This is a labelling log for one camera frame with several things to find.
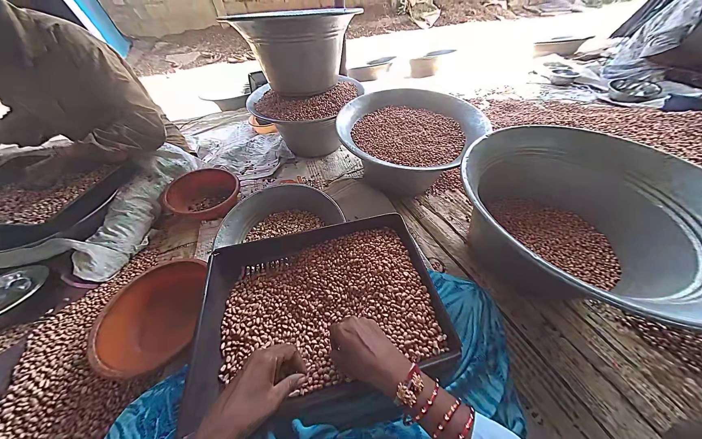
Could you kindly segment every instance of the white plastic sack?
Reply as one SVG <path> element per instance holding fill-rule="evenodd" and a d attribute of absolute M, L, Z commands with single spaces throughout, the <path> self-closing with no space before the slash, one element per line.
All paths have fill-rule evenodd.
<path fill-rule="evenodd" d="M 161 213 L 161 192 L 175 178 L 203 167 L 180 148 L 164 144 L 138 163 L 143 170 L 122 187 L 110 203 L 104 224 L 92 237 L 73 247 L 73 274 L 92 282 L 112 279 L 147 245 L 146 235 Z"/>

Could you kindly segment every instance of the dirt ground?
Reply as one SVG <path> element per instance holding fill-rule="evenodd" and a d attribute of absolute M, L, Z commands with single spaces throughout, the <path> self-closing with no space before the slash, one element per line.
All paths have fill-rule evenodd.
<path fill-rule="evenodd" d="M 435 26 L 516 18 L 516 14 L 508 9 L 485 4 L 484 0 L 436 3 L 441 8 L 441 16 Z M 364 14 L 353 19 L 347 36 L 369 37 L 413 29 L 418 29 L 418 26 L 407 15 L 397 15 L 388 4 L 376 5 L 366 7 Z M 174 72 L 175 69 L 190 69 L 212 63 L 239 63 L 254 58 L 248 44 L 231 27 L 212 26 L 208 29 L 189 30 L 178 35 L 164 36 L 156 42 L 144 42 L 143 46 L 143 52 L 132 65 L 140 76 L 165 74 Z"/>

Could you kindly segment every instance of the concrete floor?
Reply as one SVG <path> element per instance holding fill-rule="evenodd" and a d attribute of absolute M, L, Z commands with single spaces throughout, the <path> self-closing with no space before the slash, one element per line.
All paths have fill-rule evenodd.
<path fill-rule="evenodd" d="M 376 91 L 394 87 L 426 88 L 458 95 L 478 90 L 524 85 L 532 70 L 532 43 L 565 35 L 605 38 L 632 15 L 643 0 L 615 3 L 585 13 L 553 17 L 522 18 L 405 30 L 348 41 L 348 67 L 363 65 L 382 56 L 397 56 L 389 75 L 364 83 Z M 409 75 L 408 59 L 427 52 L 453 48 L 435 76 L 421 79 Z M 239 64 L 218 63 L 174 74 L 141 78 L 154 101 L 172 120 L 186 119 L 219 111 L 200 95 L 231 97 L 247 83 L 249 72 L 259 70 L 255 61 Z M 0 105 L 0 116 L 6 108 Z"/>

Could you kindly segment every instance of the beaded bracelet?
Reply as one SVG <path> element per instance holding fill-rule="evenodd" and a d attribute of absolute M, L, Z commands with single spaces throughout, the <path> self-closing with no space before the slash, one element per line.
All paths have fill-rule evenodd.
<path fill-rule="evenodd" d="M 470 428 L 473 427 L 473 423 L 476 419 L 476 411 L 473 410 L 473 406 L 468 405 L 468 407 L 470 407 L 470 416 L 468 416 L 467 422 L 465 423 L 465 428 L 462 430 L 462 433 L 459 434 L 458 439 L 465 439 L 465 437 L 470 434 Z"/>
<path fill-rule="evenodd" d="M 443 421 L 441 421 L 441 423 L 438 424 L 438 429 L 435 430 L 435 432 L 432 434 L 432 439 L 438 439 L 438 434 L 441 434 L 441 432 L 443 432 L 443 429 L 449 424 L 449 422 L 452 419 L 452 416 L 454 416 L 454 412 L 456 412 L 456 409 L 458 409 L 461 404 L 461 399 L 454 400 L 454 405 L 452 405 L 448 412 L 446 412 L 446 414 L 443 415 Z"/>
<path fill-rule="evenodd" d="M 424 391 L 424 380 L 421 378 L 421 369 L 413 363 L 405 381 L 397 384 L 395 404 L 413 408 L 422 391 Z"/>
<path fill-rule="evenodd" d="M 432 395 L 430 396 L 430 399 L 428 399 L 427 404 L 424 404 L 424 407 L 422 407 L 421 410 L 419 410 L 419 413 L 416 414 L 416 417 L 411 418 L 410 416 L 403 414 L 403 424 L 405 426 L 417 423 L 421 421 L 425 415 L 427 415 L 427 411 L 432 407 L 432 404 L 435 402 L 435 398 L 438 396 L 438 390 L 440 390 L 440 385 L 438 384 L 438 380 L 435 380 L 435 388 L 432 390 Z"/>

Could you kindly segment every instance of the red bangle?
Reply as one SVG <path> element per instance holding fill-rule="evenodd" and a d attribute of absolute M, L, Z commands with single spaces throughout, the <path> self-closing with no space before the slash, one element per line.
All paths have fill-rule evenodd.
<path fill-rule="evenodd" d="M 462 433 L 459 434 L 459 439 L 465 439 L 468 434 L 470 434 L 470 428 L 473 427 L 473 423 L 476 420 L 476 411 L 473 410 L 472 405 L 468 405 L 470 407 L 470 416 L 467 418 L 467 422 L 465 423 L 465 428 L 462 430 Z"/>
<path fill-rule="evenodd" d="M 430 399 L 427 400 L 427 404 L 425 404 L 424 407 L 419 410 L 419 413 L 416 414 L 415 418 L 411 418 L 403 414 L 403 425 L 408 426 L 422 420 L 422 418 L 424 418 L 424 416 L 427 414 L 427 411 L 432 407 L 432 404 L 435 402 L 435 398 L 438 395 L 438 390 L 440 390 L 440 385 L 438 384 L 438 380 L 435 380 L 435 388 L 432 390 L 432 395 L 430 396 Z"/>
<path fill-rule="evenodd" d="M 461 404 L 462 400 L 460 399 L 454 401 L 454 405 L 452 405 L 448 412 L 446 412 L 446 414 L 443 415 L 443 421 L 441 421 L 441 423 L 438 424 L 438 429 L 435 430 L 435 432 L 432 434 L 432 439 L 438 439 L 438 434 L 441 434 L 441 432 L 443 432 L 443 429 L 449 424 L 449 422 L 451 422 L 451 419 L 454 416 L 454 412 L 456 412 L 456 409 L 458 409 Z"/>

